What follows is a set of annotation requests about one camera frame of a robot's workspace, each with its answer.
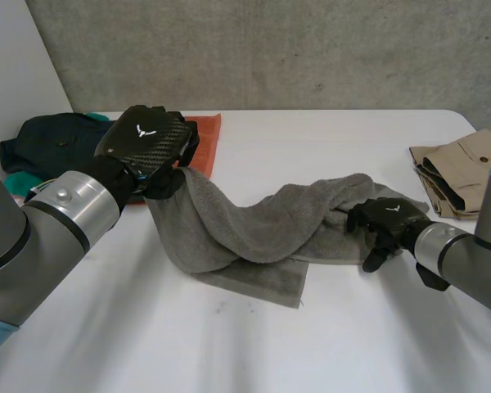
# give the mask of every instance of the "concrete wall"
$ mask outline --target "concrete wall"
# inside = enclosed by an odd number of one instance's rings
[[[491,128],[491,0],[28,0],[73,108],[445,108]]]
[[[0,141],[31,117],[65,111],[71,106],[24,1],[0,0]]]

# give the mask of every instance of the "gray terry cloth towel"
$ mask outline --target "gray terry cloth towel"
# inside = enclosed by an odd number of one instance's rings
[[[369,253],[363,230],[345,232],[347,211],[369,198],[404,197],[353,174],[287,184],[256,205],[237,207],[200,172],[176,170],[186,181],[172,197],[146,199],[171,261],[215,287],[294,308],[309,262],[360,264]]]

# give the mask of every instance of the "white table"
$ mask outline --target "white table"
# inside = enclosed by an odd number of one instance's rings
[[[427,201],[408,147],[473,131],[451,111],[224,111],[212,179],[240,206],[353,172]],[[0,392],[491,393],[491,312],[424,287],[408,256],[311,265],[302,301],[185,277],[130,206],[0,349]]]

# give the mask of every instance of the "khaki garment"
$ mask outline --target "khaki garment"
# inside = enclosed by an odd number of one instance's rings
[[[491,170],[491,131],[437,147],[411,147],[417,173],[440,217],[476,219]]]

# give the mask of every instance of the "white wall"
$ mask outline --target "white wall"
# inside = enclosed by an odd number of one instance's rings
[[[0,0],[0,141],[31,117],[66,111],[69,100],[25,2]]]

